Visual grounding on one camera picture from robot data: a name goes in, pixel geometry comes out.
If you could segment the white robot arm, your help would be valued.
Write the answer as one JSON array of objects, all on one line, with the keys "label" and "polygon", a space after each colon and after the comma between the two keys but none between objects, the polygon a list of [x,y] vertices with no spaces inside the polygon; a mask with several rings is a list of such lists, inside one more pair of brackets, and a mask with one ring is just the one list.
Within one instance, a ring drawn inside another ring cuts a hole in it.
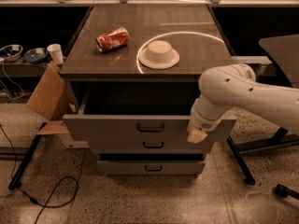
[{"label": "white robot arm", "polygon": [[253,69],[243,63],[207,69],[198,81],[200,96],[194,101],[187,141],[198,144],[236,106],[299,134],[299,90],[258,83]]}]

